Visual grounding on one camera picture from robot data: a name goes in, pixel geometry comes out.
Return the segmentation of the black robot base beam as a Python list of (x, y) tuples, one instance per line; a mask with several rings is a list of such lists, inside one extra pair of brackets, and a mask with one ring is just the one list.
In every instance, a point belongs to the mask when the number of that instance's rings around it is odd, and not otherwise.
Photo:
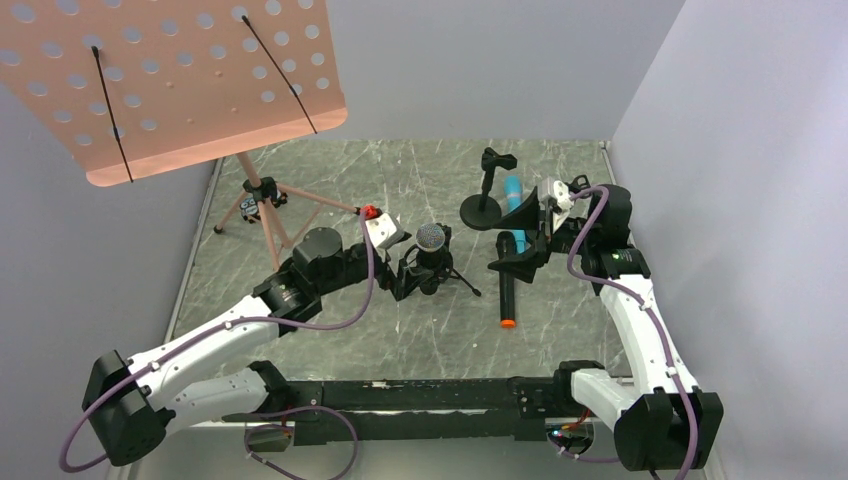
[(544, 441), (550, 429), (575, 422), (585, 407), (557, 379), (286, 381), (256, 413), (226, 422), (285, 422), (296, 446), (361, 440), (509, 437)]

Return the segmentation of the black shock mount tripod stand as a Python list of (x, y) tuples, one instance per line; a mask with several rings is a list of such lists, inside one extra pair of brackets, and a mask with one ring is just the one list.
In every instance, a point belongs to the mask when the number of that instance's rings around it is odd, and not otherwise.
[(454, 266), (450, 252), (452, 230), (442, 223), (421, 225), (414, 235), (414, 244), (399, 260), (398, 267), (406, 277), (415, 278), (417, 288), (424, 295), (433, 295), (448, 280), (460, 280), (471, 292), (481, 297), (475, 288)]

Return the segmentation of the black microphone silver grille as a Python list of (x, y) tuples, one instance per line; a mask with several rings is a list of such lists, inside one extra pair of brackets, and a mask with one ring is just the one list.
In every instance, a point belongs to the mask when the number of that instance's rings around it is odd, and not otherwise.
[(433, 295), (439, 286), (450, 278), (452, 257), (449, 252), (447, 227), (440, 223), (421, 225), (415, 233), (417, 266), (431, 270), (431, 278), (419, 290), (424, 295)]

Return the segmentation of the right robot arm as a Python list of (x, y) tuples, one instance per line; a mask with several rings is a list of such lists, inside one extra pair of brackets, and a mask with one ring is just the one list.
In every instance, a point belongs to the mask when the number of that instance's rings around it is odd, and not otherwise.
[(630, 241), (632, 210), (630, 191), (618, 185), (537, 187), (489, 225), (524, 231), (528, 246), (489, 267), (531, 283), (552, 254), (566, 255), (568, 272), (591, 284), (612, 318), (631, 381), (615, 379), (597, 361), (564, 361), (553, 375), (556, 399), (582, 406), (611, 430), (615, 460), (625, 469), (673, 470), (684, 479), (707, 463), (724, 407), (717, 393), (700, 387), (673, 343), (647, 260)]

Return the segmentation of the black microphone orange end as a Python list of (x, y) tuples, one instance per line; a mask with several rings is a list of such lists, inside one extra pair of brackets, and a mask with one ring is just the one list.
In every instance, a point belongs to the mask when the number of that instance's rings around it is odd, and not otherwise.
[[(503, 260), (516, 252), (515, 238), (511, 232), (501, 231), (498, 234), (496, 251), (499, 260)], [(502, 328), (513, 329), (516, 327), (514, 278), (504, 272), (499, 273), (499, 313)]]

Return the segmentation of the black round-base mic stand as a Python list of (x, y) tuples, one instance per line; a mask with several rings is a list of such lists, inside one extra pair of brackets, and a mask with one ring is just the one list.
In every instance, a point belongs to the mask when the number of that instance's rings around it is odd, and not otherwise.
[(459, 216), (469, 228), (477, 231), (490, 229), (499, 221), (502, 210), (499, 203), (490, 196), (497, 169), (513, 170), (518, 159), (512, 154), (500, 154), (492, 147), (486, 147), (481, 155), (483, 179), (481, 191), (468, 196), (460, 205)]

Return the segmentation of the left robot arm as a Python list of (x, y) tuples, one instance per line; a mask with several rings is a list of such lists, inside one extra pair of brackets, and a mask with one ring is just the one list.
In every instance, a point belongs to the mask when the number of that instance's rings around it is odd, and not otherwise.
[(408, 237), (368, 228), (362, 242), (345, 248), (336, 230), (315, 228), (273, 275), (218, 317), (147, 352), (101, 355), (82, 408), (106, 459), (134, 463), (167, 436), (216, 416), (285, 409), (288, 385), (269, 361), (216, 380), (205, 376), (238, 353), (312, 328), (326, 294), (364, 282), (368, 295), (380, 288), (403, 300), (434, 276), (406, 258), (391, 265), (379, 254)]

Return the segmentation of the pink perforated music stand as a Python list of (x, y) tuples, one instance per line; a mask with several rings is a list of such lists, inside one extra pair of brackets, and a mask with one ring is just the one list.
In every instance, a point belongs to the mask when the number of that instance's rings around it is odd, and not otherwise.
[(273, 266), (248, 155), (348, 116), (323, 1), (5, 1), (1, 80), (99, 187), (237, 157)]

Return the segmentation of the blue microphone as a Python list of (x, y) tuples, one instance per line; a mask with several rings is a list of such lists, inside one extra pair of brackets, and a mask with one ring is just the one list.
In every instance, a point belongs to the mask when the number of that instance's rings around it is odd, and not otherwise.
[[(508, 210), (512, 212), (517, 209), (524, 199), (523, 186), (518, 176), (510, 175), (504, 179), (504, 193), (507, 200)], [(527, 248), (527, 236), (524, 229), (512, 231), (516, 252), (523, 253)]]

